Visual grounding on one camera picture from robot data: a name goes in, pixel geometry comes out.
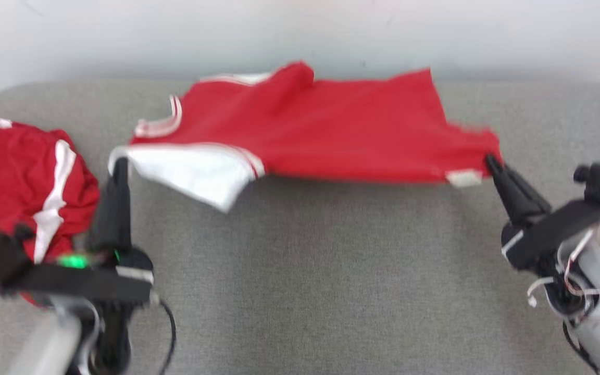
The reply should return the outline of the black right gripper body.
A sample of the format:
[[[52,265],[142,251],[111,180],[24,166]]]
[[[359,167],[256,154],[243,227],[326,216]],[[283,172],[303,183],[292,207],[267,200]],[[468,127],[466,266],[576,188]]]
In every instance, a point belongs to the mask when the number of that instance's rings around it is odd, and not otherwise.
[[[529,270],[538,258],[557,251],[560,244],[600,222],[600,205],[570,201],[530,228],[519,230],[502,246],[502,255],[516,270]]]

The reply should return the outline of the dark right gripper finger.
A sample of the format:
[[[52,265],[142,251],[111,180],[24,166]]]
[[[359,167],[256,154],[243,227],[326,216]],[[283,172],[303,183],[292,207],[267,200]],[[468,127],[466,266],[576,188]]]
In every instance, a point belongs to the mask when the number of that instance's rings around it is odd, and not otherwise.
[[[520,173],[503,167],[503,205],[509,215],[545,215],[552,206]]]
[[[494,155],[485,157],[498,196],[513,226],[526,226],[533,214],[533,202],[524,192],[521,176],[513,168],[503,164]]]

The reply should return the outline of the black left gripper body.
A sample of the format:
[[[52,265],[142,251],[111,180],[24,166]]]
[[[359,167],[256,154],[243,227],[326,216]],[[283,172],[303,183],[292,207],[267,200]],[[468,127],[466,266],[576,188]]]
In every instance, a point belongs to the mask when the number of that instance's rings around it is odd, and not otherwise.
[[[147,304],[153,292],[148,280],[118,273],[112,252],[67,252],[36,263],[24,251],[10,254],[10,289],[36,304],[52,297],[97,303]]]

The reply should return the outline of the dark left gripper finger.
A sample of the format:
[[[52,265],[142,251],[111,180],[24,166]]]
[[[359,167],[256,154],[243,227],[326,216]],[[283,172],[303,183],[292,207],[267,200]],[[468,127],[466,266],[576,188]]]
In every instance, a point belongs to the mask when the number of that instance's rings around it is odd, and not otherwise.
[[[102,187],[97,210],[90,227],[90,250],[130,250],[131,202],[129,162],[115,160],[114,168]]]

